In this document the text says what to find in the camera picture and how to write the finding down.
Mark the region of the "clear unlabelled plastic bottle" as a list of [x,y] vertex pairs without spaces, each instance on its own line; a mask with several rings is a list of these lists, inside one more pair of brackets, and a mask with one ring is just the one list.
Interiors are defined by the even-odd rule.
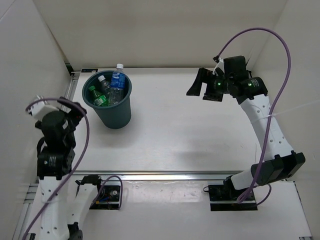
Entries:
[[97,79],[98,79],[98,81],[99,81],[99,83],[100,83],[100,89],[101,89],[101,91],[103,92],[103,94],[104,94],[106,97],[109,97],[109,95],[110,95],[110,90],[111,90],[110,82],[107,81],[107,79],[105,78],[104,75],[100,75]]

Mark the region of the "green soda bottle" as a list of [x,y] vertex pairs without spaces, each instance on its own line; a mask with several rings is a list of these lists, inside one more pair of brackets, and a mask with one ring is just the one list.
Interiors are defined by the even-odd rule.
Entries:
[[107,107],[108,106],[108,99],[104,94],[99,92],[94,85],[88,88],[90,92],[90,96],[92,97],[93,104],[98,107]]

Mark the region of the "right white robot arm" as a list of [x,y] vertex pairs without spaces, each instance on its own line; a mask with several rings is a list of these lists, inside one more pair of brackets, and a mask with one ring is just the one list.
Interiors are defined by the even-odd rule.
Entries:
[[224,95],[236,99],[247,115],[261,148],[262,160],[259,163],[224,180],[227,198],[238,199],[251,185],[264,186],[290,178],[306,162],[304,154],[294,151],[276,118],[271,115],[267,87],[260,77],[251,76],[244,56],[221,58],[213,70],[199,68],[186,94],[199,96],[203,84],[206,84],[204,100],[221,102]]

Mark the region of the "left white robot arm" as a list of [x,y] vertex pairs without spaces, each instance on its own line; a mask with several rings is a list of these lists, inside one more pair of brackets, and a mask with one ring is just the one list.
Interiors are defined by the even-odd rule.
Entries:
[[105,188],[98,175],[88,175],[76,182],[75,197],[68,200],[69,180],[77,167],[73,164],[74,132],[87,111],[64,97],[57,102],[70,111],[50,110],[35,124],[43,134],[37,145],[37,176],[43,203],[36,214],[40,219],[38,239],[81,240],[82,226],[92,202],[103,198]]

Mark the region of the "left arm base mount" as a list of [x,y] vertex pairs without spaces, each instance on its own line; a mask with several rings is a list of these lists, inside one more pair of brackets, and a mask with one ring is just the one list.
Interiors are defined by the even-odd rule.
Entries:
[[111,179],[103,186],[99,197],[90,206],[90,210],[119,210],[122,203],[122,191],[121,181]]

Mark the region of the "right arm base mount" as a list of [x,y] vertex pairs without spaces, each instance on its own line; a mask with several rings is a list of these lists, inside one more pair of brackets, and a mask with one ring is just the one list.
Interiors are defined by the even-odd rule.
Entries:
[[242,203],[237,203],[237,198],[246,189],[236,190],[234,194],[224,188],[224,185],[208,185],[203,191],[209,194],[211,212],[236,212],[236,211],[257,211],[258,206],[253,191]]

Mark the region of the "blue label water bottle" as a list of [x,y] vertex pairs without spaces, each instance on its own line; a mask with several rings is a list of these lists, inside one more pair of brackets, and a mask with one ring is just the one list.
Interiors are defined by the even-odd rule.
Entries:
[[108,104],[115,105],[122,101],[124,97],[124,88],[125,88],[125,74],[124,74],[124,65],[118,63],[116,70],[112,73],[110,81],[110,90],[108,95]]

